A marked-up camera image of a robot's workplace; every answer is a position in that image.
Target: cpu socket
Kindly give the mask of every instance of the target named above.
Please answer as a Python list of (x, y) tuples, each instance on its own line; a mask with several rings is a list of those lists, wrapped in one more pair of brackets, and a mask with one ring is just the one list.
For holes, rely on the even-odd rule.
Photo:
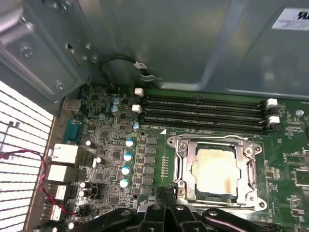
[(255, 155), (262, 147), (237, 135), (169, 137), (175, 149), (178, 202), (196, 210), (217, 207), (249, 214), (266, 209), (258, 197)]

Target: cable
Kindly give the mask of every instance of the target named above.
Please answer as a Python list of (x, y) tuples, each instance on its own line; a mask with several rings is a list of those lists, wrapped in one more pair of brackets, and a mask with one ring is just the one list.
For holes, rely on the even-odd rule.
[(59, 204), (58, 202), (56, 202), (55, 198), (49, 194), (46, 189), (43, 187), (43, 182), (46, 176), (46, 162), (44, 161), (44, 157), (37, 151), (33, 151), (33, 150), (29, 150), (29, 149), (21, 149), (21, 150), (17, 150), (17, 151), (10, 151), (10, 152), (0, 152), (0, 159), (8, 159), (8, 156), (14, 153), (26, 153), (26, 152), (30, 152), (32, 154), (35, 154), (37, 156), (40, 156), (41, 162), (42, 162), (42, 175), (39, 177), (38, 180), (38, 186), (40, 187), (40, 190), (42, 193), (44, 193), (47, 198), (52, 202), (52, 204), (57, 205), (59, 208), (61, 208), (62, 212), (64, 212), (65, 214), (70, 214), (73, 216), (78, 216), (78, 214), (67, 210), (63, 205)]
[(105, 59), (103, 59), (102, 61), (99, 62), (99, 72), (102, 75), (102, 77), (104, 78), (104, 80), (112, 86), (112, 81), (110, 79), (110, 77), (108, 75), (106, 75), (106, 73), (103, 71), (103, 66), (112, 61), (112, 60), (126, 60), (130, 63), (132, 63), (135, 68), (137, 68), (137, 70), (140, 72), (140, 76), (141, 76), (141, 80), (144, 82), (151, 82), (157, 79), (157, 77), (155, 77), (154, 75), (151, 75), (148, 73), (147, 71), (147, 67), (143, 64), (143, 63), (139, 63), (137, 60), (128, 57), (126, 55), (111, 55), (109, 57), (106, 57)]

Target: sticker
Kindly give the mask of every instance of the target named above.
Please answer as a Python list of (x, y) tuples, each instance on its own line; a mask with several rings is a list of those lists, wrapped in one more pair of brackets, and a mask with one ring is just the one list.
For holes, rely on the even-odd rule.
[(272, 29), (309, 30), (309, 9), (284, 9)]

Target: motherboard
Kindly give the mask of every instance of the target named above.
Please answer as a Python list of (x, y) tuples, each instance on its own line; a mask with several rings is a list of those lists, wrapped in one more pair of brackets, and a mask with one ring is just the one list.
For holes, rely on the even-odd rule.
[(86, 151), (69, 205), (88, 213), (68, 224), (153, 204), (156, 187), (176, 182), (197, 211), (217, 204), (309, 231), (309, 102), (101, 86), (84, 87), (80, 100), (63, 141)]

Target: red and black wire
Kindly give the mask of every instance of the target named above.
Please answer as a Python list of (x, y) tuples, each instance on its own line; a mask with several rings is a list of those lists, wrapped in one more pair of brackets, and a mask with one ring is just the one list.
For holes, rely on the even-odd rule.
[(38, 179), (38, 187), (40, 188), (41, 192), (46, 195), (46, 197), (51, 201), (52, 204), (57, 205), (59, 208), (61, 208), (62, 212), (65, 214), (70, 214), (73, 216), (78, 216), (77, 213), (74, 213), (72, 211), (67, 210), (62, 204), (58, 203), (55, 198), (46, 191), (46, 189), (43, 187), (43, 182), (46, 177), (46, 162), (44, 161), (44, 157), (37, 151), (29, 150), (29, 149), (20, 149), (17, 151), (10, 151), (10, 152), (1, 152), (0, 153), (0, 159), (8, 159), (9, 155), (14, 155), (15, 153), (27, 153), (30, 152), (34, 155), (37, 155), (41, 159), (41, 164), (42, 164), (42, 174)]

